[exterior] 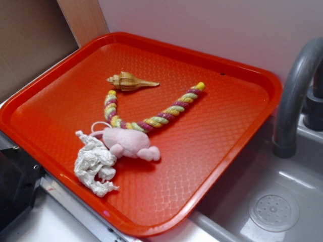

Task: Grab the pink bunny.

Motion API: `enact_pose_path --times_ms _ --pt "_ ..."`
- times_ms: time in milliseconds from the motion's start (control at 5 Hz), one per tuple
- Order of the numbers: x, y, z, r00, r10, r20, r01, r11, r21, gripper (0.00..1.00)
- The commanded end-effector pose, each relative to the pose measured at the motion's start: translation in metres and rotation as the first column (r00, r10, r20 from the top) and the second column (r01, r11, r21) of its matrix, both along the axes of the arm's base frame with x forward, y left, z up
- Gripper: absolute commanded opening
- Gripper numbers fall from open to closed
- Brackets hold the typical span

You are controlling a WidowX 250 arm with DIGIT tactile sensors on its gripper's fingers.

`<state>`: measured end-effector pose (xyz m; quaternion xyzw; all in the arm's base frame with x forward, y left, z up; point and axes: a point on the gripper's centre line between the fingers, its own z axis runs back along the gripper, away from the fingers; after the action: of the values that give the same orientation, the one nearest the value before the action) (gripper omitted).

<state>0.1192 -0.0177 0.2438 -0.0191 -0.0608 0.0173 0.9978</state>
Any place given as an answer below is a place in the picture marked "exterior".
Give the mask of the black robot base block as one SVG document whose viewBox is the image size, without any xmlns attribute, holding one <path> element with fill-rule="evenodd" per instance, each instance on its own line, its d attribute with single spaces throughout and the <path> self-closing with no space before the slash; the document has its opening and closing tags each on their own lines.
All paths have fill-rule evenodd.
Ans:
<svg viewBox="0 0 323 242">
<path fill-rule="evenodd" d="M 43 167 L 25 150 L 1 150 L 1 235 L 34 207 Z"/>
</svg>

